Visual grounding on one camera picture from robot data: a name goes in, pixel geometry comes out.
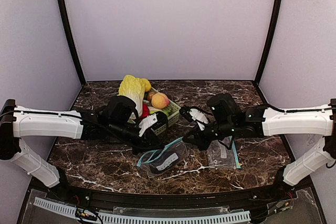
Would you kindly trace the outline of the clear zip bag blue zipper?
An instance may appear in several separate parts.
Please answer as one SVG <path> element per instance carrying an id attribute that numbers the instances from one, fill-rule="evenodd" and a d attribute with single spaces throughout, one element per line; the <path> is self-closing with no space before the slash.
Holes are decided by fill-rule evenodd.
<path id="1" fill-rule="evenodd" d="M 178 165 L 187 156 L 187 147 L 182 137 L 165 145 L 163 149 L 145 152 L 137 162 L 137 167 L 149 177 L 160 176 Z"/>

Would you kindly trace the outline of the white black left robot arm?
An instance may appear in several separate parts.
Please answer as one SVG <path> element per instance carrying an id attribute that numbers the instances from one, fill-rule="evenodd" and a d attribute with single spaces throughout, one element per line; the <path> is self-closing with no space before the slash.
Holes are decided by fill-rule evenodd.
<path id="1" fill-rule="evenodd" d="M 23 140 L 26 136 L 66 137 L 74 140 L 120 141 L 135 153 L 162 147 L 154 127 L 168 126 L 165 113 L 142 117 L 136 103 L 113 96 L 96 110 L 46 111 L 18 106 L 8 99 L 1 110 L 1 160 L 10 161 L 46 187 L 67 184 L 65 173 L 41 158 Z"/>

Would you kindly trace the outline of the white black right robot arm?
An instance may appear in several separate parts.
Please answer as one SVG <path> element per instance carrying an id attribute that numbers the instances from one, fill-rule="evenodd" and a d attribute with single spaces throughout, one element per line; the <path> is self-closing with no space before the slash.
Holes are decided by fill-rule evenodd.
<path id="1" fill-rule="evenodd" d="M 233 97 L 221 93 L 207 101 L 210 112 L 183 106 L 180 115 L 196 122 L 183 141 L 207 150 L 212 141 L 226 137 L 257 138 L 285 134 L 320 135 L 314 147 L 277 172 L 274 185 L 293 188 L 329 162 L 335 162 L 335 99 L 310 108 L 280 109 L 262 104 L 242 111 Z"/>

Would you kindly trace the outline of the purple eggplant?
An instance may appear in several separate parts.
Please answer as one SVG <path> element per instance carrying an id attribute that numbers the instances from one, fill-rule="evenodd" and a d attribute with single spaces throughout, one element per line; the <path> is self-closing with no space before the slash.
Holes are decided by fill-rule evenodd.
<path id="1" fill-rule="evenodd" d="M 174 151 L 168 151 L 149 164 L 149 172 L 159 175 L 167 172 L 180 162 L 181 155 Z"/>

